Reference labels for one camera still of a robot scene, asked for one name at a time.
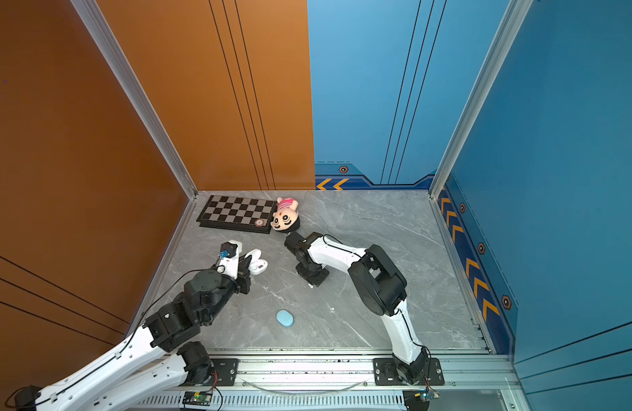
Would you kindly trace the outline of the white earbud case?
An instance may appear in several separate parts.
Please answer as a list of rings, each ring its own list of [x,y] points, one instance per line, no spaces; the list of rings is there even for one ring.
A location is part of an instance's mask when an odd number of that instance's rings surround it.
[[[258,248],[251,250],[245,256],[249,260],[247,268],[252,276],[258,276],[268,268],[268,262],[261,256],[262,252]]]

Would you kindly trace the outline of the blue earbud case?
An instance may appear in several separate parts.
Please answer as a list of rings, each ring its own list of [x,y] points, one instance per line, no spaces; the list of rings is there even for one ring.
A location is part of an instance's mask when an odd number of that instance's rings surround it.
[[[294,316],[287,310],[279,310],[276,315],[276,320],[280,325],[284,327],[291,327],[295,322]]]

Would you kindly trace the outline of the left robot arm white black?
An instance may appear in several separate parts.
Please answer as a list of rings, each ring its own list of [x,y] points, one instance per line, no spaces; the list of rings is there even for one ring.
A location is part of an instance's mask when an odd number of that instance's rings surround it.
[[[14,410],[125,410],[181,385],[216,390],[220,376],[206,348],[195,341],[235,294],[248,294],[264,260],[230,277],[222,266],[194,270],[170,303],[150,315],[120,344],[53,385],[22,387],[5,402]]]

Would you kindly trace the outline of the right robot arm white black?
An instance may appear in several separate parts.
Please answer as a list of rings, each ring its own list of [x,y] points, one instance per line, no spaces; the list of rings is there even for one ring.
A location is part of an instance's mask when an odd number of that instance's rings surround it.
[[[307,237],[293,232],[284,246],[298,261],[297,274],[314,287],[327,279],[330,269],[346,272],[364,306],[386,327],[398,378],[415,385],[425,377],[432,356],[410,318],[407,280],[383,248],[353,248],[317,232]]]

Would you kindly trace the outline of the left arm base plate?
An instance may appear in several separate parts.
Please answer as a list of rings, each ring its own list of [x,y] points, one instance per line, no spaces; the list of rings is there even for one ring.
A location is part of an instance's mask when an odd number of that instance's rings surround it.
[[[239,364],[237,358],[211,360],[208,366],[199,366],[195,372],[190,373],[186,384],[208,388],[232,387],[236,382]]]

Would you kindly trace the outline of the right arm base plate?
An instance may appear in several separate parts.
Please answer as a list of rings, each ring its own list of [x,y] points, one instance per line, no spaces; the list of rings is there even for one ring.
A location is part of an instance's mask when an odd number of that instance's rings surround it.
[[[420,385],[443,386],[446,381],[439,359],[426,359],[421,370],[398,366],[393,358],[374,358],[374,383],[377,386]]]

